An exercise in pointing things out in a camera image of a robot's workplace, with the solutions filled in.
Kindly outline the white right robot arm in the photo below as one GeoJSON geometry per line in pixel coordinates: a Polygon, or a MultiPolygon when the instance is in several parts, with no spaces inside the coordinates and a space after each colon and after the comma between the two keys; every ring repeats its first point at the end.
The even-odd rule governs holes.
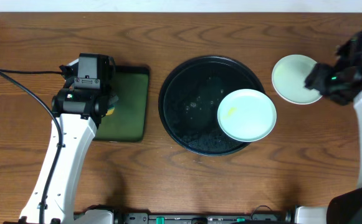
{"type": "Polygon", "coordinates": [[[337,50],[334,66],[318,63],[305,80],[329,100],[353,104],[358,119],[360,171],[357,188],[337,196],[325,207],[297,207],[294,223],[362,223],[362,30],[337,50]]]}

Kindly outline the green and yellow sponge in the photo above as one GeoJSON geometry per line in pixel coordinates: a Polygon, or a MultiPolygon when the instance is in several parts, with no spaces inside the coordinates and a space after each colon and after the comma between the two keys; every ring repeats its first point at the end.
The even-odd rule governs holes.
{"type": "Polygon", "coordinates": [[[114,106],[110,107],[106,113],[106,116],[110,116],[111,114],[113,114],[114,110],[115,110],[114,106]]]}

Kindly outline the mint green plate front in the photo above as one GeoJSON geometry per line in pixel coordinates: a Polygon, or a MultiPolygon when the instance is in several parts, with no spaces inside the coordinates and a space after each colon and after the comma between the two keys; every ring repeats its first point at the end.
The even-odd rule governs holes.
{"type": "Polygon", "coordinates": [[[225,96],[217,110],[217,122],[232,139],[254,142],[266,137],[275,127],[277,111],[264,93],[236,90],[225,96]]]}

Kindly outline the mint green plate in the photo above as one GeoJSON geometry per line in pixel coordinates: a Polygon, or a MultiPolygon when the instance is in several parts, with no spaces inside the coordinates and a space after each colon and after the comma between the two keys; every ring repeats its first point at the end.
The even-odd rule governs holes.
{"type": "Polygon", "coordinates": [[[317,62],[305,55],[288,55],[281,58],[272,70],[272,85],[286,101],[296,105],[309,105],[322,96],[317,90],[305,88],[308,77],[317,62]]]}
{"type": "Polygon", "coordinates": [[[254,142],[266,137],[275,127],[277,111],[264,93],[236,90],[225,96],[217,110],[217,122],[232,139],[254,142]]]}

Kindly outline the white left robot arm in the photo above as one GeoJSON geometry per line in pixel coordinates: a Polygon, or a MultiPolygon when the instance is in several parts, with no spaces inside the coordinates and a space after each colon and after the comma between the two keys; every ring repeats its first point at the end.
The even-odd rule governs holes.
{"type": "Polygon", "coordinates": [[[114,112],[116,65],[102,54],[61,66],[65,84],[52,99],[52,131],[40,174],[19,223],[74,223],[75,193],[102,118],[114,112]]]}

